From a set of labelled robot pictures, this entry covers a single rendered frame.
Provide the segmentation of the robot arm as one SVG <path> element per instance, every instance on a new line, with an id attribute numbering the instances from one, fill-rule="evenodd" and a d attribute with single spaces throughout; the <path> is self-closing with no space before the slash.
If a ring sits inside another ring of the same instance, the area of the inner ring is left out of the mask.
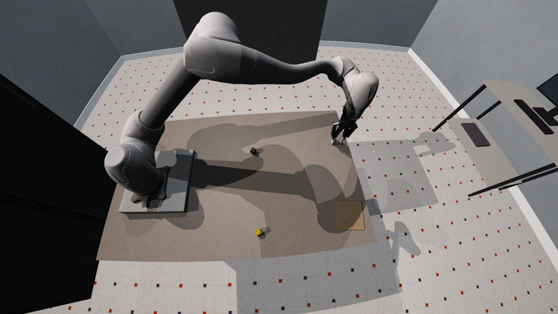
<path id="1" fill-rule="evenodd" d="M 234 21 L 221 12 L 210 12 L 194 28 L 183 55 L 145 109 L 128 117 L 120 144 L 105 156 L 106 172 L 120 186 L 133 191 L 133 203 L 142 201 L 142 208 L 148 209 L 152 199 L 166 199 L 170 168 L 157 169 L 155 161 L 164 122 L 201 78 L 229 84 L 297 84 L 320 73 L 343 89 L 347 99 L 345 117 L 360 119 L 378 90 L 374 73 L 360 73 L 345 56 L 299 65 L 281 62 L 244 46 Z"/>

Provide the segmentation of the tan mat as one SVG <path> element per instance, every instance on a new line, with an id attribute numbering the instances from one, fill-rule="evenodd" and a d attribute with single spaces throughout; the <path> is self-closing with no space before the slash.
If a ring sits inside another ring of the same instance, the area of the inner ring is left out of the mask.
<path id="1" fill-rule="evenodd" d="M 336 230 L 364 230 L 361 201 L 334 200 Z"/>

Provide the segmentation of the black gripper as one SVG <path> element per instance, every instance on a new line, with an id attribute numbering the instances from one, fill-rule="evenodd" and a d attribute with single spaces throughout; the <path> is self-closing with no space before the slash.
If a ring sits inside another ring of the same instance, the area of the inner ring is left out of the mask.
<path id="1" fill-rule="evenodd" d="M 355 129 L 357 128 L 357 124 L 356 124 L 357 120 L 351 120 L 351 119 L 347 119 L 347 117 L 345 117 L 343 114 L 340 118 L 340 120 L 337 123 L 333 123 L 333 128 L 331 131 L 331 136 L 332 136 L 332 141 L 331 144 L 333 145 L 333 143 L 336 141 L 337 136 L 340 134 L 340 132 L 343 130 L 343 135 L 340 137 L 339 140 L 339 145 L 341 145 L 341 143 L 343 142 L 343 140 L 350 137 L 350 135 L 355 131 Z M 344 125 L 345 124 L 345 125 Z M 336 130 L 336 127 L 339 125 L 339 127 Z M 346 126 L 347 125 L 347 126 Z"/>

